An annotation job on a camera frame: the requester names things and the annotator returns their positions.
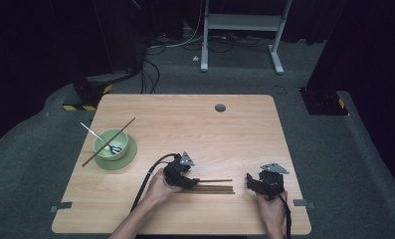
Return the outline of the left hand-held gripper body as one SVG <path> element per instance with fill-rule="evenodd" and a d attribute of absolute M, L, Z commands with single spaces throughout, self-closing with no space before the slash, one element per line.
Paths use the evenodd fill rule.
<path fill-rule="evenodd" d="M 163 169 L 166 182 L 173 186 L 186 184 L 184 179 L 188 178 L 184 175 L 194 166 L 194 162 L 186 151 L 182 154 L 176 154 L 174 160 L 169 162 Z"/>

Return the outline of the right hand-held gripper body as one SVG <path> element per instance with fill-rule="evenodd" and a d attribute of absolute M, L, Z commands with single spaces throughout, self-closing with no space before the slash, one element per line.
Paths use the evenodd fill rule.
<path fill-rule="evenodd" d="M 273 200 L 277 195 L 285 191 L 284 175 L 290 172 L 276 162 L 262 165 L 261 169 L 259 178 L 266 184 L 266 190 L 263 194 L 268 200 Z"/>

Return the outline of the green ceramic bowl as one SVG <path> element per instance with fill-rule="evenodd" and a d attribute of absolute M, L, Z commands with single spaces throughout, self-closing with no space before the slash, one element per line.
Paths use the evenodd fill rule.
<path fill-rule="evenodd" d="M 98 156 L 109 161 L 121 159 L 127 152 L 128 135 L 119 128 L 109 128 L 102 131 L 94 142 L 94 151 Z"/>

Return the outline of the person's left hand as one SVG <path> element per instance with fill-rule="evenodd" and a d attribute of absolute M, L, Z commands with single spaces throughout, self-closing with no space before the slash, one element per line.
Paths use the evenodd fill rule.
<path fill-rule="evenodd" d="M 160 168 L 151 178 L 143 200 L 151 206 L 165 202 L 171 195 L 181 191 L 182 188 L 166 182 L 164 171 Z"/>

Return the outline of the person's right hand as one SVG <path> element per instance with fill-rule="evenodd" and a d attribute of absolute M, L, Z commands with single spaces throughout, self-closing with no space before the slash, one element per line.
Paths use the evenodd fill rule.
<path fill-rule="evenodd" d="M 267 200 L 262 194 L 257 193 L 259 211 L 262 222 L 269 233 L 282 232 L 283 223 L 286 218 L 286 210 L 281 199 L 276 196 L 272 200 Z"/>

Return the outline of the grey tape strip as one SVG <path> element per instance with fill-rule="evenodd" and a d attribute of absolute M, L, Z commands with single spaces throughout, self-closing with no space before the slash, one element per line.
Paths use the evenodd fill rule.
<path fill-rule="evenodd" d="M 50 208 L 51 213 L 56 213 L 58 210 L 61 209 L 69 209 L 72 207 L 73 202 L 60 202 L 57 205 L 52 205 Z"/>
<path fill-rule="evenodd" d="M 294 206 L 305 207 L 306 209 L 315 208 L 315 204 L 313 202 L 309 202 L 305 199 L 294 199 Z"/>

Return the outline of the green ceramic plate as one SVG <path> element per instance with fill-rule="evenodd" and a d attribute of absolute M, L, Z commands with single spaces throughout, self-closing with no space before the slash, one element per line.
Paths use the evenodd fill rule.
<path fill-rule="evenodd" d="M 97 165 L 105 170 L 117 170 L 130 164 L 136 156 L 137 144 L 131 136 L 128 136 L 128 138 L 129 138 L 128 149 L 126 154 L 121 159 L 115 161 L 109 161 L 97 155 L 95 157 L 95 162 L 97 163 Z"/>

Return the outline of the metal fork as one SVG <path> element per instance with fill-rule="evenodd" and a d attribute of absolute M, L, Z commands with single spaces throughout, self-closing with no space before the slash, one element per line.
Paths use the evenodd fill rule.
<path fill-rule="evenodd" d="M 103 150 L 109 151 L 112 155 L 117 155 L 122 151 L 121 147 L 110 145 L 104 138 L 102 138 L 98 133 L 86 126 L 84 123 L 82 123 L 82 126 L 101 141 L 101 143 L 104 145 Z"/>

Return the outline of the black stand with hazard stripes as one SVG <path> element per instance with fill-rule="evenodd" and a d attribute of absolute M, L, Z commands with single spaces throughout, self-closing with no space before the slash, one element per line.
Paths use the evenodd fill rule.
<path fill-rule="evenodd" d="M 361 38 L 374 0 L 346 0 L 305 88 L 299 93 L 310 115 L 347 116 L 338 91 L 360 77 Z"/>
<path fill-rule="evenodd" d="M 113 83 L 136 76 L 151 37 L 148 0 L 67 0 L 60 3 L 76 77 L 72 106 L 95 107 Z"/>

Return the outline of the white metal stand frame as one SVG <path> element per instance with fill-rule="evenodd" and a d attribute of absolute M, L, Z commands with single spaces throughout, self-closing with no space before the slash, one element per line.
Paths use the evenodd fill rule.
<path fill-rule="evenodd" d="M 292 3 L 293 0 L 286 0 L 285 7 L 281 15 L 269 16 L 221 13 L 214 14 L 210 12 L 210 0 L 204 0 L 204 25 L 200 71 L 205 73 L 209 70 L 208 39 L 210 30 L 261 31 L 276 33 L 274 43 L 268 46 L 268 52 L 272 58 L 276 73 L 278 75 L 282 75 L 285 71 L 278 54 L 278 47 Z"/>

